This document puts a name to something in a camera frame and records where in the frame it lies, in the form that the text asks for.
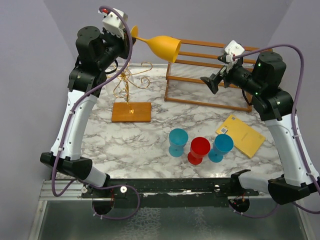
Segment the yellow plastic goblet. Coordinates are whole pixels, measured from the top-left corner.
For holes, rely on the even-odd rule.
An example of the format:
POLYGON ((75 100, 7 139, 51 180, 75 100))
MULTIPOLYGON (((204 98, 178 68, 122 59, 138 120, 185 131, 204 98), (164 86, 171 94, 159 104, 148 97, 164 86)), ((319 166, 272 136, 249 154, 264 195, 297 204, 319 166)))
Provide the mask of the yellow plastic goblet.
POLYGON ((159 35, 150 39, 139 37, 139 28, 135 25, 131 36, 136 40, 146 43, 149 49, 160 59, 175 63, 180 52, 182 41, 167 35, 159 35))

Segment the clear smooth wine glass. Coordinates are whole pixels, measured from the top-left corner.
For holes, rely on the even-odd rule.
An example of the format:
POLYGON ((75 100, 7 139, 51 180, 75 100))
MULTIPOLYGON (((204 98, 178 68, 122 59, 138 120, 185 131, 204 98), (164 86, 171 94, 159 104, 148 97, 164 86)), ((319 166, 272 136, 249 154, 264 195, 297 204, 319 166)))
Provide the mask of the clear smooth wine glass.
POLYGON ((134 85, 134 77, 132 73, 123 72, 118 76, 118 79, 124 84, 124 88, 129 91, 130 85, 134 85))

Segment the clear ribbed wine glass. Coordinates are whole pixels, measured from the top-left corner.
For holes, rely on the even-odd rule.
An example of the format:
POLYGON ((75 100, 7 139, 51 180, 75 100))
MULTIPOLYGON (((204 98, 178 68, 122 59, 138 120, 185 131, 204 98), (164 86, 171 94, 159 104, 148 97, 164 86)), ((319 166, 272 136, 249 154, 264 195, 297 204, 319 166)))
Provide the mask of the clear ribbed wine glass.
POLYGON ((108 84, 105 85, 105 90, 107 94, 111 97, 119 98, 118 88, 120 86, 121 81, 119 79, 115 79, 108 84))

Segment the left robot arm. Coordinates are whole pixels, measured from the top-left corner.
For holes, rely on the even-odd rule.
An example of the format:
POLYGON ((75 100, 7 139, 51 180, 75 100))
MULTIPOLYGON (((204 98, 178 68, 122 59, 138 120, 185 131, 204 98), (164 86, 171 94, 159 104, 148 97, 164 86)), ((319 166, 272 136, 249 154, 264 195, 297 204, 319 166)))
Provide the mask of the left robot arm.
POLYGON ((89 158, 81 156, 82 141, 89 116, 101 92, 108 83, 106 69, 117 58, 127 59, 133 48, 128 28, 123 37, 110 30, 86 26, 77 33, 75 46, 78 56, 69 75, 67 105, 58 136, 49 152, 43 152, 40 162, 57 172, 93 185, 97 196, 106 197, 111 190, 109 175, 101 172, 89 158))

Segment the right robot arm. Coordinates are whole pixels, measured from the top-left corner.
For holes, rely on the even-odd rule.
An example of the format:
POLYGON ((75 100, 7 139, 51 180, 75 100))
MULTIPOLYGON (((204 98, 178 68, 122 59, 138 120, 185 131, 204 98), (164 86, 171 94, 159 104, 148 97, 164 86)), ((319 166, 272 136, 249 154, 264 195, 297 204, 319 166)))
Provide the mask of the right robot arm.
POLYGON ((279 85, 286 70, 282 57, 272 51, 261 52, 252 71, 243 66, 240 58, 227 69, 223 66, 217 73, 200 79, 213 94, 224 82, 227 88, 235 85, 251 94, 251 103, 260 119, 270 131, 283 168, 283 175, 265 179, 245 169, 232 174, 229 189, 240 196, 247 189, 270 194, 280 205, 293 203, 317 191, 320 175, 314 168, 300 134, 298 117, 292 96, 279 85))

